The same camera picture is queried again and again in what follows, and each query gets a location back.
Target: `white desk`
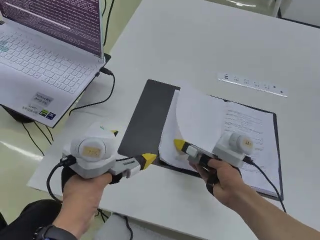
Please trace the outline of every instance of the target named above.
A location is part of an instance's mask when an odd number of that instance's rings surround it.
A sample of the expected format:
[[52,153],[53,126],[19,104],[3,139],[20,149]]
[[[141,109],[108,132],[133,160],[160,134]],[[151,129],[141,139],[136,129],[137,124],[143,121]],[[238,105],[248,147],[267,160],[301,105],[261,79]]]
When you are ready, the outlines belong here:
[[[319,40],[318,29],[204,0],[143,0],[112,49],[113,97],[84,109],[90,113],[71,115],[28,185],[46,191],[63,144],[94,121],[120,130],[120,142],[147,79],[182,80],[207,94],[277,113],[284,204],[293,217],[320,230]],[[289,97],[217,81],[219,72],[278,84]],[[102,75],[81,102],[104,99],[111,84]],[[51,185],[61,194],[59,174]],[[255,239],[201,179],[154,165],[108,186],[100,207],[204,239]]]

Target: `wristwatch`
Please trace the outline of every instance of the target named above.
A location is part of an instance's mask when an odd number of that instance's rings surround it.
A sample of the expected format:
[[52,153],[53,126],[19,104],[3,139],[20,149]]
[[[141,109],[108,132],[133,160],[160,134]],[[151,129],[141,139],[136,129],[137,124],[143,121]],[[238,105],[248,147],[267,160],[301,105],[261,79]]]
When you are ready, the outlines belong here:
[[32,240],[77,240],[70,232],[54,225],[39,227]]

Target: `human hand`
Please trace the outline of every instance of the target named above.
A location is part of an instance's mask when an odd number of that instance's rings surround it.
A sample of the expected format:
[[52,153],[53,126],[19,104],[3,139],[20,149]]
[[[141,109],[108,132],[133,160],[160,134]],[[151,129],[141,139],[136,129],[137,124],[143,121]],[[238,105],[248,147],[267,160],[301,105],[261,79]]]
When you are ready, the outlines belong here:
[[[207,182],[210,173],[200,165],[192,164],[191,166],[197,170],[203,180]],[[216,170],[219,179],[219,183],[213,186],[213,195],[226,207],[232,209],[232,200],[237,197],[237,194],[252,191],[251,188],[244,183],[238,170],[225,161],[211,159],[208,162],[208,166]]]
[[62,208],[53,225],[80,239],[88,230],[103,191],[111,181],[110,173],[91,179],[72,176],[64,186]]

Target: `page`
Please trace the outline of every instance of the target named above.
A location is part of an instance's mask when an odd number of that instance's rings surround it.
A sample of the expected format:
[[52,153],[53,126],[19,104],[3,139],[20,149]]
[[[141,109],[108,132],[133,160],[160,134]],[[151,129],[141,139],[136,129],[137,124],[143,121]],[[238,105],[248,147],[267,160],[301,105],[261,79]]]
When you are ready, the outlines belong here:
[[195,170],[189,165],[188,156],[186,154],[179,153],[174,145],[174,139],[180,134],[176,118],[178,97],[179,91],[176,90],[163,126],[159,144],[159,156],[163,162],[171,166],[195,172]]
[[205,95],[190,86],[180,89],[176,104],[176,120],[185,141],[212,152],[221,137],[225,118],[225,102]]
[[[272,113],[258,111],[238,103],[227,102],[223,131],[238,132],[253,140],[251,159],[264,171],[280,191],[279,159]],[[244,164],[244,182],[254,188],[276,193],[254,166]]]

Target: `laptop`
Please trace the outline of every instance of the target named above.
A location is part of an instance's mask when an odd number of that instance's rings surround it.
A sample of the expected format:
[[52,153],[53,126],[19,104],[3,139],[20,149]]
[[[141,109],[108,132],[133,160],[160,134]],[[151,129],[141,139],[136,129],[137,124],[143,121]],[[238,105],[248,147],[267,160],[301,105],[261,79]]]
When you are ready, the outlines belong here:
[[0,105],[54,127],[105,65],[100,0],[0,0]]

